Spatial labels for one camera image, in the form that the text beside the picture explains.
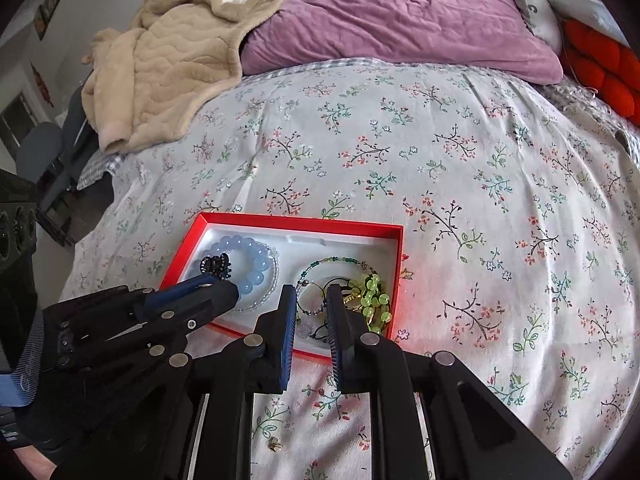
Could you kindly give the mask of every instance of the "purple pillow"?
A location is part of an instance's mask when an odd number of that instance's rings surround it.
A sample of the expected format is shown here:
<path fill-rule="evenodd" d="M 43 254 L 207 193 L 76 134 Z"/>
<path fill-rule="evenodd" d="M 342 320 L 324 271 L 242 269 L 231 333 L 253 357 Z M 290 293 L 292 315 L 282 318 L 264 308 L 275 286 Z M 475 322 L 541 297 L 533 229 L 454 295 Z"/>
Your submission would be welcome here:
<path fill-rule="evenodd" d="M 539 84 L 562 79 L 558 57 L 513 0 L 285 0 L 241 54 L 247 75 L 343 57 L 484 66 Z"/>

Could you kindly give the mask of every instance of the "black hair clip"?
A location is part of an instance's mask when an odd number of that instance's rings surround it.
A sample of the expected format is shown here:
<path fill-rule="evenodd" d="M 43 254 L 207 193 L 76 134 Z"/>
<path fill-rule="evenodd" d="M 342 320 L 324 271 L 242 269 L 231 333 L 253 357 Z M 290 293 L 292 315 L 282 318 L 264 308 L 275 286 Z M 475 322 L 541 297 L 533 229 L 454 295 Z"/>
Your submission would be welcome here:
<path fill-rule="evenodd" d="M 229 263 L 228 254 L 205 256 L 200 262 L 200 272 L 213 274 L 219 280 L 228 280 L 231 277 L 231 263 Z"/>

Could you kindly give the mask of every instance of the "black speaker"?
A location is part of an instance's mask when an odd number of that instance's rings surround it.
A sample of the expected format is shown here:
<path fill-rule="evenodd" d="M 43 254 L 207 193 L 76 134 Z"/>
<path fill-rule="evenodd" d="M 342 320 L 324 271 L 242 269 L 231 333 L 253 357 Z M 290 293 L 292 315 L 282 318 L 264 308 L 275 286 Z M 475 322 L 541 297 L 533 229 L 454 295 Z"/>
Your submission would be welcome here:
<path fill-rule="evenodd" d="M 33 182 L 0 170 L 0 273 L 36 246 L 36 200 Z"/>
<path fill-rule="evenodd" d="M 29 404 L 38 386 L 44 330 L 31 264 L 36 197 L 35 184 L 0 170 L 0 406 Z"/>

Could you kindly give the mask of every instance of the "blue beaded bracelet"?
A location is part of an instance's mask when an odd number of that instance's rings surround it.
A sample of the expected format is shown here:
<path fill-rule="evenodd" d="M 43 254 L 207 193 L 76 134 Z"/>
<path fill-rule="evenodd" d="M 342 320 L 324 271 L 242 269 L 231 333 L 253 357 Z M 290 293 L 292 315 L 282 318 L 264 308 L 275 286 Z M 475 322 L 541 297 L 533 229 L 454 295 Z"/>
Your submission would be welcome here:
<path fill-rule="evenodd" d="M 220 256 L 234 249 L 243 251 L 252 263 L 252 268 L 244 276 L 233 276 L 231 280 L 238 287 L 240 295 L 250 294 L 254 285 L 260 285 L 264 281 L 264 271 L 271 267 L 268 248 L 256 242 L 253 238 L 242 238 L 240 235 L 223 236 L 220 241 L 210 248 L 212 256 Z"/>

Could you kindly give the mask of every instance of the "white wall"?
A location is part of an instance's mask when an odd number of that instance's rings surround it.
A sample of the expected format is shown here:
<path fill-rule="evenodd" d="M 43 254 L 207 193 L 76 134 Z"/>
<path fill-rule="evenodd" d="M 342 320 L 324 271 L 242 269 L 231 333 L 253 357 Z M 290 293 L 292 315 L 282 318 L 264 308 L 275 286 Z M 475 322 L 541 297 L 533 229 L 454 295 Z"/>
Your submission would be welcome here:
<path fill-rule="evenodd" d="M 38 121 L 49 121 L 54 109 L 47 104 L 35 82 L 28 57 L 23 56 L 30 32 L 22 30 L 0 50 L 0 110 L 23 92 Z"/>
<path fill-rule="evenodd" d="M 14 17 L 14 26 L 22 24 L 30 30 L 25 50 L 49 87 L 55 115 L 90 72 L 80 60 L 90 52 L 94 34 L 107 27 L 126 30 L 143 0 L 60 0 L 40 41 L 31 20 L 42 1 L 25 1 Z"/>

